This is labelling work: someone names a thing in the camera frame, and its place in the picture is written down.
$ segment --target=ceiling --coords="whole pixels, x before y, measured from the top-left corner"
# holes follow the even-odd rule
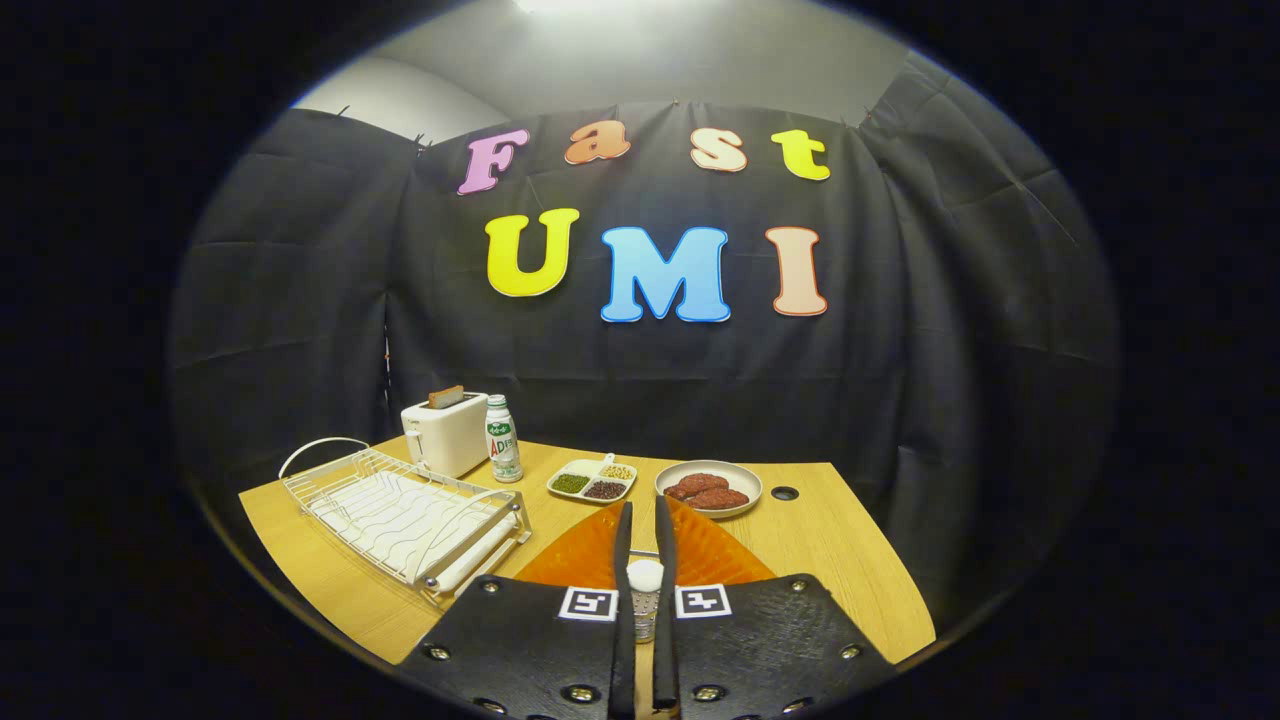
[[[906,46],[808,0],[476,0],[374,50],[507,117],[696,100],[858,124]]]

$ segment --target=small bottle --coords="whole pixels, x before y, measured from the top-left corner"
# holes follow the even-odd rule
[[[636,643],[652,642],[654,625],[658,621],[662,562],[657,560],[636,560],[631,565],[627,565],[627,582],[631,584],[631,607],[635,611]]]
[[[520,465],[520,445],[516,442],[516,421],[507,410],[507,396],[490,395],[484,418],[485,445],[493,461],[493,479],[513,483],[525,477]]]

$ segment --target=plate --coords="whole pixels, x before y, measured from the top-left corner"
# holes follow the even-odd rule
[[[694,473],[710,473],[712,475],[719,475],[728,480],[730,489],[736,489],[748,497],[746,505],[739,505],[737,507],[730,507],[727,510],[698,510],[695,507],[695,510],[703,515],[716,520],[746,512],[755,506],[756,501],[760,500],[760,493],[764,491],[764,483],[760,482],[760,478],[755,473],[742,468],[741,465],[721,460],[690,460],[687,462],[677,462],[676,465],[658,473],[658,477],[653,479],[653,487],[658,491],[658,495],[662,495],[662,491],[685,479],[686,475],[692,475]]]
[[[605,465],[617,465],[618,468],[626,468],[631,473],[631,479],[602,478],[600,477],[600,470],[603,470]],[[552,483],[554,483],[556,478],[563,475],[564,473],[568,473],[571,475],[585,475],[586,478],[589,478],[588,483],[585,486],[582,486],[582,489],[580,489],[577,492],[564,492],[564,491],[559,491],[559,489],[553,488]],[[558,495],[561,497],[572,497],[573,500],[585,500],[586,502],[594,502],[596,505],[608,505],[611,502],[617,502],[617,501],[622,500],[623,497],[626,497],[627,493],[631,492],[631,486],[635,484],[637,477],[640,477],[640,471],[639,470],[636,470],[631,465],[626,465],[626,464],[622,464],[622,462],[614,462],[613,454],[611,452],[611,454],[608,454],[608,455],[604,456],[604,460],[586,460],[586,459],[582,459],[582,460],[570,460],[568,462],[564,464],[563,468],[561,468],[559,470],[556,470],[554,473],[552,473],[550,478],[547,478],[547,489],[552,495]],[[625,486],[622,488],[622,495],[620,495],[617,497],[611,497],[608,500],[603,500],[603,498],[599,498],[599,497],[586,497],[586,491],[591,486],[594,486],[596,482],[600,482],[600,480],[609,482],[609,483],[622,483]]]

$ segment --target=pink letter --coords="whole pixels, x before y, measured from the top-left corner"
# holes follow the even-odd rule
[[[818,233],[808,228],[769,228],[764,237],[778,249],[778,274],[782,291],[773,301],[780,315],[822,315],[827,301],[818,295],[818,278],[813,272],[813,246]]]
[[[511,165],[511,158],[516,154],[516,149],[507,145],[508,142],[515,145],[529,142],[529,131],[517,129],[493,137],[483,137],[467,145],[471,149],[471,164],[467,165],[467,179],[458,188],[458,195],[493,190],[498,184],[492,170],[494,168],[499,173],[506,170],[507,165]]]

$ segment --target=yellow letter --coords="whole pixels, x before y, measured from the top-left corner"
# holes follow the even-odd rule
[[[746,167],[746,155],[739,150],[742,138],[731,129],[698,128],[689,140],[694,143],[689,155],[699,168],[736,173]]]
[[[817,140],[809,140],[809,133],[805,131],[788,129],[787,132],[772,135],[769,140],[782,146],[782,161],[787,164],[787,169],[792,173],[805,179],[817,181],[831,177],[829,169],[813,163],[814,151],[826,152],[827,146]]]
[[[626,132],[627,128],[618,120],[600,120],[580,127],[568,136],[573,145],[564,151],[564,161],[570,165],[581,165],[591,160],[617,158],[631,150]]]
[[[489,284],[512,297],[541,295],[558,286],[568,269],[568,225],[577,218],[572,208],[548,210],[538,217],[538,222],[547,225],[547,258],[532,273],[522,272],[516,263],[520,231],[529,224],[529,218],[504,215],[489,220],[484,227],[489,234]]]

